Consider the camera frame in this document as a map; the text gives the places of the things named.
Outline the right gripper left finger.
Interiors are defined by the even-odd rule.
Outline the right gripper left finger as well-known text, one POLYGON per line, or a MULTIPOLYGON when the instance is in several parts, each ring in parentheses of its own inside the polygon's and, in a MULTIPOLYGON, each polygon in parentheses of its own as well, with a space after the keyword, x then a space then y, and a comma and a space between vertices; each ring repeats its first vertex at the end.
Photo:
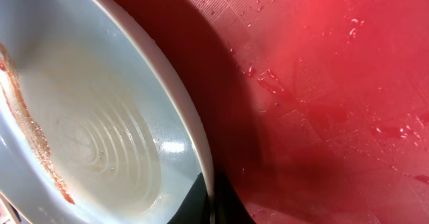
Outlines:
POLYGON ((210 203, 202 173, 168 224, 210 224, 210 203))

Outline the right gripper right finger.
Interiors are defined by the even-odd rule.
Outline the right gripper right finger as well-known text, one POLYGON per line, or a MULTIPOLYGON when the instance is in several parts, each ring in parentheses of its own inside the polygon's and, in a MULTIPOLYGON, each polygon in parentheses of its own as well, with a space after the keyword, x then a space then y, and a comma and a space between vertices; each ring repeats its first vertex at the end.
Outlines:
POLYGON ((214 178, 214 219, 216 224, 255 224, 223 173, 214 178))

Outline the pale blue plate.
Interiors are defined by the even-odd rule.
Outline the pale blue plate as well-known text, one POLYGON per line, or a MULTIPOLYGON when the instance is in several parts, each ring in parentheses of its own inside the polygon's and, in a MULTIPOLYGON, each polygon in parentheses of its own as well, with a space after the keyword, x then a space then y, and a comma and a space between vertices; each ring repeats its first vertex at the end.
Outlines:
POLYGON ((168 223, 214 170, 180 77, 113 0, 1 0, 1 196, 30 223, 168 223))

